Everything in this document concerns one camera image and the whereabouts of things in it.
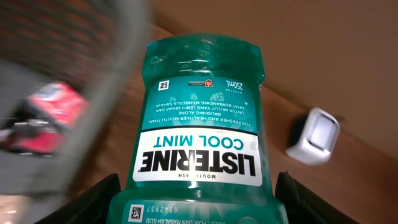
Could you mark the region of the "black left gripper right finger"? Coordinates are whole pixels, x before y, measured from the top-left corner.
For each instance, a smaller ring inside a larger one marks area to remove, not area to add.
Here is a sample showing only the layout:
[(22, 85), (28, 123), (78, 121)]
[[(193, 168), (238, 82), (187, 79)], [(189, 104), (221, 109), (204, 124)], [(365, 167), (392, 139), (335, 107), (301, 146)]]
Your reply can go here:
[(286, 209), (289, 223), (358, 224), (289, 175), (280, 172), (275, 197)]

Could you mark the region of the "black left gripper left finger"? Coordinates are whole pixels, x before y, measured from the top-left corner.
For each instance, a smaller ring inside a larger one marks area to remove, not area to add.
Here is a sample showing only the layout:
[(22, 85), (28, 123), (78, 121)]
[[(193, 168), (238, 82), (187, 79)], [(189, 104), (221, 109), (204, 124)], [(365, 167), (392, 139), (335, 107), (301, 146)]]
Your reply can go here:
[(119, 176), (110, 174), (78, 198), (35, 222), (35, 224), (106, 223), (111, 200), (120, 191)]

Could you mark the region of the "teal Listerine mouthwash bottle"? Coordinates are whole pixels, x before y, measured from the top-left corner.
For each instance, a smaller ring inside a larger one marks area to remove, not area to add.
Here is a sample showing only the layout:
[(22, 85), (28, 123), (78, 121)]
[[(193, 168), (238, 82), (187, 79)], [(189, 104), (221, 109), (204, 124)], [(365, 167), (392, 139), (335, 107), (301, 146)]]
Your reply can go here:
[(108, 223), (287, 223), (272, 193), (261, 50), (190, 34), (147, 46), (126, 188)]

